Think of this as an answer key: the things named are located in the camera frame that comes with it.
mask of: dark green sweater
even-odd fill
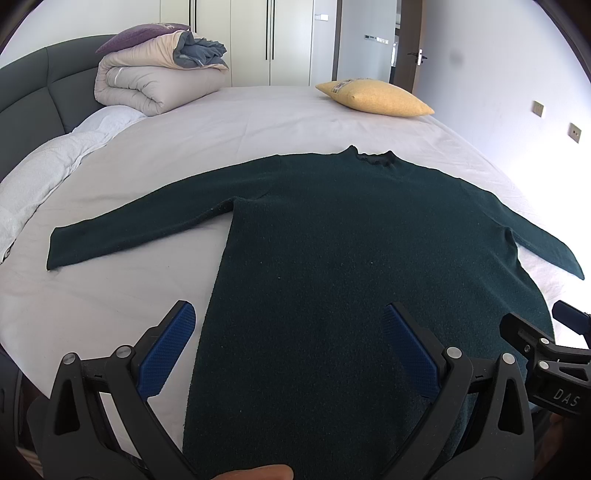
[[[568,247],[492,193],[354,147],[210,171],[57,228],[47,268],[231,210],[184,432],[204,480],[269,463],[298,480],[374,478],[427,405],[382,336],[386,304],[403,302],[444,346],[496,358],[512,351],[505,313],[552,331],[515,241],[583,278]]]

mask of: yellow pillow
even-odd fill
[[[358,79],[316,85],[322,93],[355,110],[390,116],[419,116],[435,113],[412,93],[380,80]]]

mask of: white bed sheet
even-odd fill
[[[180,447],[197,344],[231,213],[127,252],[48,272],[51,231],[214,168],[272,154],[335,153],[350,145],[370,154],[392,150],[463,178],[546,228],[503,173],[431,117],[356,112],[306,87],[222,89],[129,127],[86,157],[41,205],[0,266],[0,342],[49,395],[65,353],[83,359],[110,355],[121,344],[133,345],[178,299],[190,301],[195,333],[161,394],[150,399]],[[519,259],[549,305],[582,283],[523,248]],[[565,329],[556,334],[562,343],[578,341]],[[133,453],[112,403],[106,407],[122,447]]]

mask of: purple pillow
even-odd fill
[[[125,48],[135,47],[152,38],[159,37],[166,33],[176,32],[177,30],[190,30],[191,27],[181,23],[146,23],[136,25],[135,27],[123,30],[113,38],[103,43],[96,52],[99,55],[107,55],[112,51],[123,50]]]

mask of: folded comforter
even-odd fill
[[[95,98],[147,116],[168,112],[224,85],[225,51],[221,43],[176,31],[109,53],[99,63]]]

